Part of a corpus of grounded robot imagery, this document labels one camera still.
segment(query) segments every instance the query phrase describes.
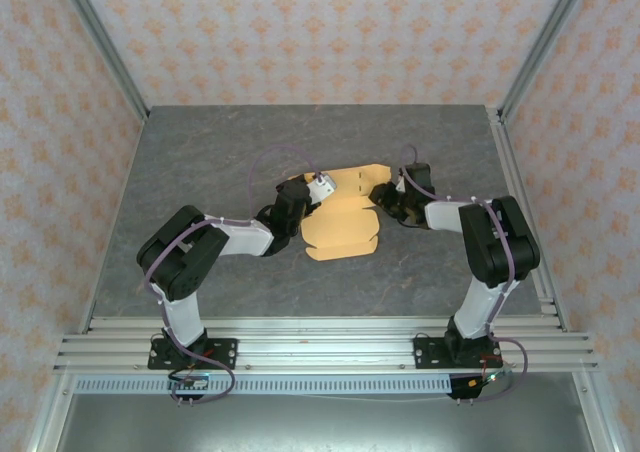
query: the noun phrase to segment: robotic arm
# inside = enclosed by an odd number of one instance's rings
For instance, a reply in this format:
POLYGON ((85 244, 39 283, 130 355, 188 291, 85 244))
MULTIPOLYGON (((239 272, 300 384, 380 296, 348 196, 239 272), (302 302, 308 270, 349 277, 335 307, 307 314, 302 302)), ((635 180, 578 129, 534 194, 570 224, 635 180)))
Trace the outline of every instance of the robotic arm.
MULTIPOLYGON (((335 182, 326 174, 310 183, 302 175, 287 180, 276 187, 275 203, 264 207, 254 219, 227 223, 225 219, 218 219, 210 226, 195 230, 174 248, 153 273, 151 286, 163 298, 169 326, 178 342, 198 355, 205 352, 208 338, 200 320, 197 289, 218 257, 276 254, 298 233, 302 219, 335 189, 335 182)), ((194 206, 182 207, 138 252, 136 260, 144 273, 176 237, 207 219, 215 218, 194 206)), ((166 329, 163 334, 165 342, 171 343, 166 329)))
MULTIPOLYGON (((435 192, 428 164, 415 163, 405 169, 413 182, 432 194, 435 192)), ((493 320, 508 295, 540 263, 538 245, 516 200, 505 196, 487 202, 505 232, 515 265, 515 279, 504 290, 509 277, 507 255, 489 213, 481 204, 433 200, 416 190, 402 172, 397 184, 380 184, 369 198, 403 223, 409 219, 423 229, 462 234, 472 272, 471 284, 462 306, 449 321, 444 339, 430 341, 425 358, 419 360, 425 368, 430 363, 436 364, 434 367, 481 366, 484 356, 495 355, 496 345, 488 336, 493 320)))

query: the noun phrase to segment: wall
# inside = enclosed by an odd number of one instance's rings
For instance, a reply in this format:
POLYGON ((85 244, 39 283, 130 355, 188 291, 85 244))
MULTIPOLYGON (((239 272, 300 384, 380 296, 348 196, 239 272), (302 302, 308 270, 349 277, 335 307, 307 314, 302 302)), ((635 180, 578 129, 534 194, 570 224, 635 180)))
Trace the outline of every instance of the wall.
POLYGON ((92 0, 148 106, 497 106, 556 0, 92 0))
POLYGON ((139 129, 67 0, 0 0, 0 436, 24 450, 139 129))
POLYGON ((509 126, 571 326, 640 450, 640 1, 582 0, 509 126))

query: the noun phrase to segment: gray marble surface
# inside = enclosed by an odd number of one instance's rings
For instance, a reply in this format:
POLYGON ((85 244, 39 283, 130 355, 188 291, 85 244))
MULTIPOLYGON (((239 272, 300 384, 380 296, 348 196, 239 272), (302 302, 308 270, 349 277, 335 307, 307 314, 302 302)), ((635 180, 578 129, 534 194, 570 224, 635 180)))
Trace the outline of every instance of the gray marble surface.
MULTIPOLYGON (((431 164, 440 193, 507 193, 487 116, 480 106, 155 107, 144 128, 98 286, 95 316, 156 316, 142 290, 140 246, 181 206, 244 219, 247 173, 272 144, 305 149, 322 170, 400 164, 411 142, 431 164)), ((309 171, 299 157, 274 152, 257 168, 256 207, 274 186, 309 171)), ((372 255, 316 262, 300 236, 269 258, 222 257, 199 291, 203 316, 449 315, 471 278, 462 236, 410 230, 381 211, 372 255)), ((531 279, 505 314, 540 311, 531 279)))

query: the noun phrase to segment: patterned wallpaper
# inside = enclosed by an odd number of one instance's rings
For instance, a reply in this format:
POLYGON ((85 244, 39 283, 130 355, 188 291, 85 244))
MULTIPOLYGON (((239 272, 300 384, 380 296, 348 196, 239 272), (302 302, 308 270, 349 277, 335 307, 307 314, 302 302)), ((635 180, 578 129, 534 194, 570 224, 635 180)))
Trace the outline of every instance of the patterned wallpaper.
POLYGON ((640 450, 640 0, 582 0, 509 127, 575 329, 640 450))
POLYGON ((92 0, 147 105, 500 105, 556 0, 92 0))
POLYGON ((67 0, 0 0, 0 436, 25 450, 98 272, 138 120, 67 0))

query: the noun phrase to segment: metal frame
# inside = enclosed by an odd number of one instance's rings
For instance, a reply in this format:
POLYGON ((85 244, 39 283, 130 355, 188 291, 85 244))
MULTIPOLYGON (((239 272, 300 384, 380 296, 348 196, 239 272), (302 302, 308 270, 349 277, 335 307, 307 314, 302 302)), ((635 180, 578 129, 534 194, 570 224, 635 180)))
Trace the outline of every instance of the metal frame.
POLYGON ((100 20, 100 17, 98 17, 96 10, 93 8, 91 1, 70 1, 78 12, 85 29, 93 39, 93 43, 98 48, 98 52, 102 55, 102 58, 107 63, 113 77, 122 89, 131 109, 141 120, 146 119, 149 116, 149 109, 147 109, 138 87, 131 78, 131 74, 129 74, 124 62, 120 58, 118 50, 115 45, 113 45, 113 42, 107 33, 107 29, 102 24, 102 21, 100 20))
POLYGON ((27 446, 28 452, 49 452, 58 449, 69 415, 76 380, 73 374, 54 376, 36 419, 35 429, 27 446))
POLYGON ((576 2, 578 0, 558 0, 553 8, 500 108, 500 116, 505 123, 508 123, 509 119, 515 115, 520 100, 533 81, 540 65, 544 62, 547 53, 551 50, 555 38, 567 21, 576 2))
MULTIPOLYGON (((522 181, 520 171, 518 170, 518 165, 516 163, 516 158, 513 153, 513 147, 511 146, 507 129, 503 121, 500 119, 497 109, 487 107, 486 110, 489 117, 491 133, 493 134, 493 139, 495 140, 496 148, 498 149, 498 157, 502 164, 502 170, 507 181, 509 193, 518 200, 525 219, 527 220, 536 241, 540 244, 540 236, 532 213, 533 209, 531 208, 531 203, 527 198, 524 182, 522 181)), ((538 297, 541 301, 542 299, 551 301, 551 303, 556 307, 562 328, 564 330, 568 330, 568 322, 566 320, 568 314, 562 300, 556 293, 558 290, 557 284, 555 283, 554 275, 551 273, 551 268, 545 258, 544 247, 542 246, 540 247, 540 253, 540 266, 531 272, 531 276, 533 277, 533 281, 536 286, 536 291, 538 292, 538 297)))
MULTIPOLYGON (((495 109, 487 109, 487 113, 509 191, 522 204, 535 233, 504 124, 495 109)), ((530 354, 532 373, 572 373, 595 450, 625 451, 589 334, 567 332, 562 303, 555 295, 553 276, 544 260, 534 281, 541 313, 499 317, 496 335, 521 340, 530 354)), ((416 374, 434 377, 471 371, 415 369, 411 339, 418 332, 442 335, 447 321, 448 317, 230 318, 204 320, 204 325, 216 335, 240 339, 236 373, 247 380, 264 375, 365 374, 402 379, 416 374)), ((134 379, 164 374, 146 368, 149 338, 161 325, 160 319, 152 318, 93 318, 86 333, 65 336, 55 362, 53 392, 38 419, 29 450, 56 449, 79 377, 88 374, 134 379)), ((503 355, 517 372, 522 366, 519 351, 505 344, 503 355)), ((223 372, 212 374, 220 376, 223 372)))
MULTIPOLYGON (((238 374, 414 374, 411 339, 418 333, 442 336, 441 318, 274 318, 209 319, 205 327, 220 337, 240 341, 238 374)), ((63 338, 55 373, 166 374, 146 368, 149 338, 161 330, 159 319, 94 319, 85 335, 63 338)), ((497 336, 516 337, 529 354, 531 372, 577 372, 597 368, 586 333, 563 333, 556 315, 504 317, 497 336)), ((502 347, 517 371, 522 355, 502 347)), ((475 372, 479 369, 432 369, 421 373, 475 372)))
MULTIPOLYGON (((520 203, 525 218, 529 223, 531 230, 536 237, 538 243, 540 238, 536 228, 536 222, 532 215, 532 208, 527 198, 526 189, 520 176, 520 172, 516 163, 515 154, 509 140, 507 127, 505 125, 504 114, 500 116, 497 109, 487 108, 491 131, 496 142, 498 155, 502 163, 505 178, 509 192, 516 197, 520 203)), ((544 304, 544 298, 551 301, 556 308, 558 319, 564 331, 570 328, 566 308, 562 298, 557 294, 557 284, 555 276, 550 272, 547 260, 545 259, 544 247, 540 247, 541 261, 540 266, 532 272, 536 290, 539 292, 541 303, 544 304)), ((612 405, 610 403, 610 386, 607 383, 604 374, 598 368, 586 368, 572 374, 580 405, 584 414, 589 435, 591 437, 593 447, 596 451, 605 452, 625 452, 630 450, 624 443, 623 436, 620 432, 612 405)))

